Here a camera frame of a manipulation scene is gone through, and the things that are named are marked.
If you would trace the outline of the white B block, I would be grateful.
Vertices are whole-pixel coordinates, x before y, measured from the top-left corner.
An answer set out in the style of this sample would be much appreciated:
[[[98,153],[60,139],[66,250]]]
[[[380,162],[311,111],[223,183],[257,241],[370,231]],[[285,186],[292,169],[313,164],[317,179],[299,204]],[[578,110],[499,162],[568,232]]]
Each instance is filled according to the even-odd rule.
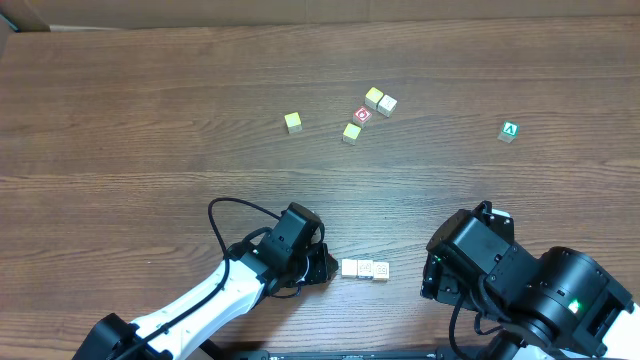
[[[373,280],[388,281],[390,278],[390,265],[388,262],[373,263]]]

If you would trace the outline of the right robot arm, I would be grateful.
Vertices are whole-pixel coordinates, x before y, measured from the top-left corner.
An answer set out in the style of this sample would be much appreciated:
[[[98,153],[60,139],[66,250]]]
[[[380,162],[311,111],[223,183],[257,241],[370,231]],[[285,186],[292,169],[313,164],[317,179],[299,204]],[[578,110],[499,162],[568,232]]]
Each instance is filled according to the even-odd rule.
[[[632,294],[577,250],[534,257],[491,202],[458,210],[426,250],[421,295],[453,306],[448,337],[458,358],[638,358]]]

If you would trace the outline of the white patterned block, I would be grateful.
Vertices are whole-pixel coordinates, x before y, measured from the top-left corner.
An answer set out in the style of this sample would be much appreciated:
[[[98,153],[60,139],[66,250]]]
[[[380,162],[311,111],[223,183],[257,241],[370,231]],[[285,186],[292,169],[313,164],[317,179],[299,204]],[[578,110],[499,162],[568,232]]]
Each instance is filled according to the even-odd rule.
[[[372,260],[358,260],[357,261],[357,277],[359,279],[372,279],[373,278],[374,262]]]

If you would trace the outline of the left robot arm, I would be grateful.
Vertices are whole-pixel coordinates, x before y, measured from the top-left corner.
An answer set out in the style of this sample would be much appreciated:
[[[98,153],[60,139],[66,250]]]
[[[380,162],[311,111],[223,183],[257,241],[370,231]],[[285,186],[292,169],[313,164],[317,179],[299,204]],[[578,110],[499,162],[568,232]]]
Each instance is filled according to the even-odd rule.
[[[304,286],[329,281],[338,263],[324,242],[320,217],[291,203],[275,218],[274,226],[223,246],[216,270],[162,309],[130,323],[116,314],[101,319],[73,358],[187,359],[262,300],[296,297]]]

